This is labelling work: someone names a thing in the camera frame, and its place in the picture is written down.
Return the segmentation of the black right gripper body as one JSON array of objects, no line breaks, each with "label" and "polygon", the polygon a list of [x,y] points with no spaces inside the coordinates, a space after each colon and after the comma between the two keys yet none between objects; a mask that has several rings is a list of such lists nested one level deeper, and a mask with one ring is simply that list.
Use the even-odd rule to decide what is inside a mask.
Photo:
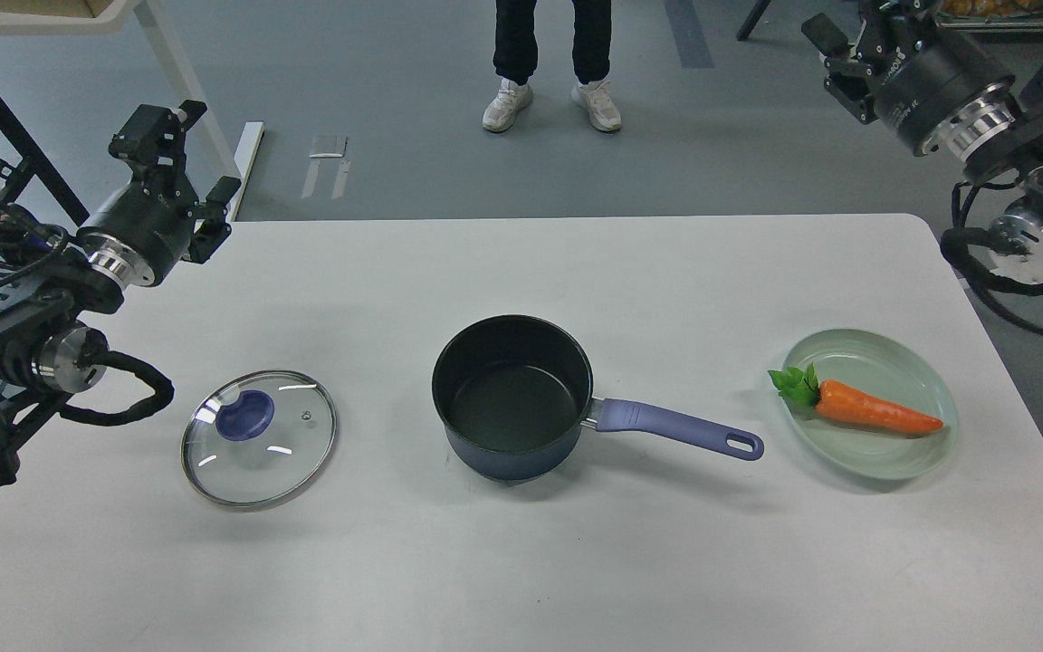
[{"label": "black right gripper body", "polygon": [[940,26],[866,28],[869,122],[882,122],[914,156],[967,158],[1019,116],[1015,77],[967,34]]}]

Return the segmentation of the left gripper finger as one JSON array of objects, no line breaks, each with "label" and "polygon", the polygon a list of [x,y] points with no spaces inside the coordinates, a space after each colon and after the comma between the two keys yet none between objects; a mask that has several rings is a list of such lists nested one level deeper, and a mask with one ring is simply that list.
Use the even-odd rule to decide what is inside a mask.
[{"label": "left gripper finger", "polygon": [[140,104],[110,141],[110,155],[131,170],[134,186],[168,202],[197,201],[187,177],[186,134],[207,115],[203,101],[176,108]]},{"label": "left gripper finger", "polygon": [[194,220],[196,227],[185,251],[187,263],[205,264],[226,241],[231,235],[229,203],[242,185],[240,178],[223,175],[208,191],[203,202],[187,210],[187,217]]}]

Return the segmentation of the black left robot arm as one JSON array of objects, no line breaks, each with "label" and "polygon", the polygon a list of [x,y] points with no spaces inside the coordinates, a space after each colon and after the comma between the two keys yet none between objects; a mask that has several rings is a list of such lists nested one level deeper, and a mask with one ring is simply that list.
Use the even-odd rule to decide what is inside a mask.
[{"label": "black left robot arm", "polygon": [[110,142],[131,177],[74,234],[0,197],[0,488],[51,418],[116,427],[173,400],[165,376],[112,351],[81,315],[115,313],[130,286],[161,285],[226,241],[241,182],[224,175],[199,197],[187,176],[187,132],[204,115],[199,100],[137,107]]}]

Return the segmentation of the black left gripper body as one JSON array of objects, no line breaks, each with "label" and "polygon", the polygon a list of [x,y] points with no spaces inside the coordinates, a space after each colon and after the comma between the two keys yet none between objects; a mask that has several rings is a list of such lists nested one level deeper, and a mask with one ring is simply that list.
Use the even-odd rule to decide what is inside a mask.
[{"label": "black left gripper body", "polygon": [[197,194],[189,180],[174,189],[129,182],[76,231],[96,272],[120,289],[157,286],[178,263],[201,264],[195,252]]}]

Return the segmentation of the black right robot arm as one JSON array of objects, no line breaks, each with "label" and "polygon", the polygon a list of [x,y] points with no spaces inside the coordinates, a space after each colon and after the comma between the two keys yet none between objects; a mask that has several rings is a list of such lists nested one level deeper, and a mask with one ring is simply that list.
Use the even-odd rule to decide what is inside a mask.
[{"label": "black right robot arm", "polygon": [[943,259],[1003,321],[1043,337],[1043,65],[1015,77],[968,34],[940,25],[933,1],[862,1],[846,37],[824,14],[800,30],[825,66],[825,91],[862,124],[881,120],[915,156],[963,166]]}]

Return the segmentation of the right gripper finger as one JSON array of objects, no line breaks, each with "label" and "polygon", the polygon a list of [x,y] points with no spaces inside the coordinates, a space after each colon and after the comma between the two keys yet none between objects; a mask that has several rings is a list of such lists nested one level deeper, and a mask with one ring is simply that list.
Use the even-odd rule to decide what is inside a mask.
[{"label": "right gripper finger", "polygon": [[889,66],[889,26],[886,13],[862,13],[855,40],[843,32],[827,14],[816,14],[800,25],[822,55],[824,90],[862,124],[876,122],[875,94],[886,82]]},{"label": "right gripper finger", "polygon": [[935,41],[941,1],[857,1],[862,29],[857,55],[890,55],[899,48],[920,51]]}]

